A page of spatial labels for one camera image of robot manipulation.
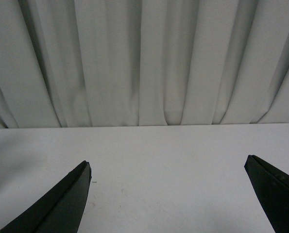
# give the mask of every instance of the white surface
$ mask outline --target white surface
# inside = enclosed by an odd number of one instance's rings
[[[248,154],[289,174],[289,124],[0,130],[0,228],[87,160],[80,233],[274,233]]]

